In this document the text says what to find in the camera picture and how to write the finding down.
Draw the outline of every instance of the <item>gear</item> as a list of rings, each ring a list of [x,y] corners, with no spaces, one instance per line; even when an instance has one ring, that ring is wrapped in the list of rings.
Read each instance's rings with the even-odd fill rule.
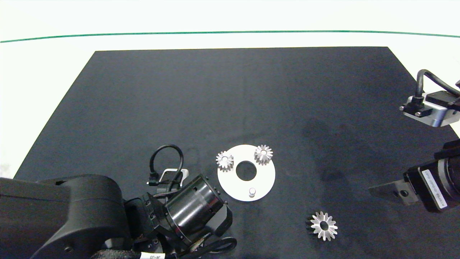
[[[254,159],[260,165],[268,164],[272,157],[273,151],[269,146],[266,145],[257,146],[256,151],[254,152]]]
[[[222,151],[216,156],[217,165],[222,171],[228,171],[233,168],[233,156],[227,151]]]
[[[318,234],[318,238],[322,238],[323,241],[326,241],[326,239],[331,241],[331,238],[335,239],[334,234],[337,234],[335,230],[338,227],[335,225],[335,221],[332,220],[332,217],[328,217],[327,213],[323,214],[322,212],[316,212],[316,216],[313,215],[313,219],[310,220],[310,222],[312,223],[310,227],[315,229],[313,233]]]

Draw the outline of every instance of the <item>black cable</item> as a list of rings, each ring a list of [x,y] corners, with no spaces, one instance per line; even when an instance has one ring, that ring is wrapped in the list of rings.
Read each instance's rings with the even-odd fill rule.
[[[444,82],[443,80],[439,79],[439,77],[435,76],[433,73],[426,69],[422,69],[417,73],[417,87],[415,88],[415,97],[416,98],[423,98],[422,93],[423,93],[423,76],[426,76],[427,78],[431,79],[433,82],[435,82],[437,85],[440,87],[444,88],[446,91],[449,93],[460,97],[460,91],[457,89],[454,89],[453,87],[449,86]]]
[[[225,237],[217,240],[195,252],[188,253],[180,257],[180,259],[196,259],[207,253],[224,253],[234,249],[237,245],[237,241],[233,237]]]
[[[161,198],[169,197],[170,195],[176,194],[176,193],[179,192],[179,191],[180,191],[180,190],[175,190],[175,191],[170,191],[170,192],[159,193],[159,194],[153,195],[153,197],[154,197],[154,198],[157,198],[157,199],[161,199]]]
[[[159,148],[157,148],[155,150],[155,152],[150,157],[149,166],[150,166],[150,173],[155,174],[156,173],[155,168],[154,168],[155,156],[158,154],[158,152],[160,152],[162,149],[167,148],[167,147],[174,148],[179,153],[179,158],[180,158],[180,164],[179,164],[179,167],[177,168],[176,175],[171,180],[171,182],[168,184],[168,187],[166,189],[166,192],[169,192],[169,191],[171,191],[171,188],[173,187],[173,184],[177,181],[177,179],[180,177],[180,175],[182,173],[182,166],[184,165],[184,154],[182,153],[182,150],[178,146],[173,145],[173,144],[160,146]]]

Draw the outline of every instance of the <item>white label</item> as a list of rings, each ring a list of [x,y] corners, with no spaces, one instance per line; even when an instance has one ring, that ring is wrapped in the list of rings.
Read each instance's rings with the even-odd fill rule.
[[[426,184],[428,184],[428,187],[430,187],[431,193],[433,194],[439,208],[442,209],[447,207],[446,200],[444,199],[441,190],[437,186],[436,181],[433,179],[433,175],[431,174],[430,170],[423,170],[422,175],[425,178]]]
[[[141,258],[139,259],[165,259],[165,254],[141,252]]]

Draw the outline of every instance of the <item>bevel gear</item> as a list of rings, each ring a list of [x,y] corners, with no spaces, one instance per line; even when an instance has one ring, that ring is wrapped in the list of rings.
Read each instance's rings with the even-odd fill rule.
[[[331,241],[331,238],[335,239],[334,234],[337,234],[337,231],[335,231],[338,227],[335,225],[335,221],[332,220],[332,217],[329,217],[328,214],[323,214],[322,212],[317,213],[316,216],[312,215],[313,219],[310,220],[312,225],[310,226],[311,228],[315,229],[313,234],[318,234],[318,238],[322,238],[323,241]],[[321,227],[321,223],[327,224],[327,230],[324,230],[325,226],[323,228]]]
[[[267,145],[257,146],[254,152],[254,159],[260,165],[266,165],[273,157],[273,151]]]
[[[216,156],[216,162],[222,171],[228,171],[233,168],[233,156],[227,151],[220,152]]]

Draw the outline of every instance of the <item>black mat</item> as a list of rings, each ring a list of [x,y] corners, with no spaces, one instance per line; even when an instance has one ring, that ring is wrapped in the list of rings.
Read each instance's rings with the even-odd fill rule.
[[[192,176],[219,187],[218,152],[267,144],[273,189],[248,203],[222,194],[239,243],[206,258],[456,258],[458,210],[430,214],[367,191],[457,138],[398,111],[414,86],[386,47],[95,52],[16,178],[103,174],[132,198],[151,190],[154,149],[175,143]],[[174,151],[159,155],[159,168],[176,164]],[[316,211],[337,221],[336,240],[308,234]]]

